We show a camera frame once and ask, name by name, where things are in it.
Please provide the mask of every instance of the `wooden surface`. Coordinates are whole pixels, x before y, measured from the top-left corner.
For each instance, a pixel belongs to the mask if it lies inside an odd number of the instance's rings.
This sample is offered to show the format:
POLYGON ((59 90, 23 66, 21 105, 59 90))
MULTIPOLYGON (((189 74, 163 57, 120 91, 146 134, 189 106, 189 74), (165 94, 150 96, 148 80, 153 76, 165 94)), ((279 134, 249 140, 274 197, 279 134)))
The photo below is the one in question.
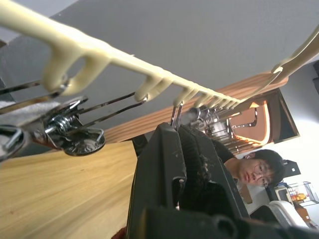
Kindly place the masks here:
POLYGON ((0 166, 1 239, 109 239, 126 225, 136 155, 129 141, 0 166))
MULTIPOLYGON (((217 90, 217 92, 229 95, 238 99, 243 99, 245 96, 251 94, 258 89, 263 83, 265 83, 270 77, 271 73, 261 73, 240 82, 234 83, 227 87, 217 90)), ((270 84, 260 93, 267 92, 287 83, 288 77, 276 84, 270 84)), ((183 111, 188 110, 196 99, 190 100, 184 105, 183 111)), ((105 137, 107 143, 121 142, 135 136, 155 130, 157 125, 162 122, 169 122, 172 114, 172 107, 165 108, 163 110, 148 114, 146 116, 134 119, 127 123, 123 123, 119 126, 110 128, 105 131, 105 137)))

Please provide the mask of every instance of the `wooden table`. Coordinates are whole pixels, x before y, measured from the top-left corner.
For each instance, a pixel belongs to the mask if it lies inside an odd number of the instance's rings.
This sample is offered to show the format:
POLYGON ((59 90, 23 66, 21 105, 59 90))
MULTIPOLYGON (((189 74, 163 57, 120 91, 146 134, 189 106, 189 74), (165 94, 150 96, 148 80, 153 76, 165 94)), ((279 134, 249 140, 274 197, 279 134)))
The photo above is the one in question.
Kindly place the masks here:
POLYGON ((108 239, 126 225, 137 158, 129 141, 0 165, 0 239, 108 239))

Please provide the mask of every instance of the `white wall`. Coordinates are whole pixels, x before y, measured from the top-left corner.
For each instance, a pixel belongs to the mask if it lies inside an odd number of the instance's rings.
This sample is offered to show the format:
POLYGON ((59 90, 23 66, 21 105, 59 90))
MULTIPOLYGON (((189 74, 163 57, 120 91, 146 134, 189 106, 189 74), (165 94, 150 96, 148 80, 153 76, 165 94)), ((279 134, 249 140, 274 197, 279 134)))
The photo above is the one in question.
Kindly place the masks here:
MULTIPOLYGON (((286 178, 285 182, 312 182, 319 194, 319 94, 313 84, 316 77, 312 64, 308 64, 294 73, 281 88, 300 137, 265 148, 278 152, 284 159, 297 162, 301 175, 286 178)), ((319 205, 306 209, 310 218, 319 224, 319 205)))
MULTIPOLYGON (((14 2, 45 16, 53 16, 76 1, 77 0, 14 0, 14 2)), ((7 30, 0 26, 0 39, 2 41, 10 42, 18 36, 19 33, 7 30)))

